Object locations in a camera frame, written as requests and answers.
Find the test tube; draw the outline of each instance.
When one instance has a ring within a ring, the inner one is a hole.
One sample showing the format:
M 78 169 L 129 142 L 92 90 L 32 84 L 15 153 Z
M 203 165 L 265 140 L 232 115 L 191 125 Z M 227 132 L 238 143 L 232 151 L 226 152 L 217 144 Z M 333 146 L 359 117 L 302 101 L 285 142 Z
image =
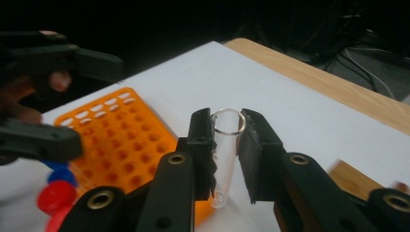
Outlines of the test tube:
M 217 144 L 213 153 L 213 159 L 217 165 L 217 171 L 214 174 L 217 184 L 211 206 L 219 209 L 226 204 L 228 198 L 239 136 L 245 130 L 246 120 L 241 112 L 230 108 L 217 111 L 211 115 L 211 119 L 214 122 L 214 140 Z

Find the red object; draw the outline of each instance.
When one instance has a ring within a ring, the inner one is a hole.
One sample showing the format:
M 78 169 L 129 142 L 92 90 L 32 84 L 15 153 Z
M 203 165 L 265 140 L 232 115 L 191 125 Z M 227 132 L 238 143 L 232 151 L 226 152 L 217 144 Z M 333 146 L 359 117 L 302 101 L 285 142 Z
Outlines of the red object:
M 54 216 L 48 221 L 45 232 L 58 232 L 66 215 L 70 212 L 73 206 L 66 206 L 57 211 Z
M 46 214 L 53 216 L 60 209 L 72 206 L 75 198 L 75 188 L 67 181 L 57 180 L 42 190 L 37 199 L 37 206 Z

